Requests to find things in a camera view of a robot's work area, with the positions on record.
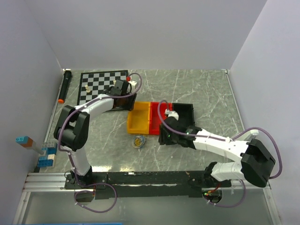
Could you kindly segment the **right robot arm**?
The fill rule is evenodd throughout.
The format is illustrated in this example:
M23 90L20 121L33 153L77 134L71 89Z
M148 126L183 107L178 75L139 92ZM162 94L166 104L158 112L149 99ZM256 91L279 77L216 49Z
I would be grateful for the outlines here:
M200 186L227 187L230 180L246 180L250 184L266 187L275 159L257 140L240 141L213 134L196 126L184 126L176 118L168 117L159 126L161 145L178 144L194 150L205 150L229 159L227 163L211 162L200 173Z

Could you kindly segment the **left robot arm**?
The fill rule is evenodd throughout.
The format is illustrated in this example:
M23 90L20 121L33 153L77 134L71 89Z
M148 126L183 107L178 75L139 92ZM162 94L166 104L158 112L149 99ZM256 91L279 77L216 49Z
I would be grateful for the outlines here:
M90 121L114 108L133 110L136 95L142 79L117 80L114 86L99 94L87 103L75 107L63 107L54 130L58 150L68 155L71 163L71 176L81 188L92 184L92 167L87 160L84 146L88 139Z

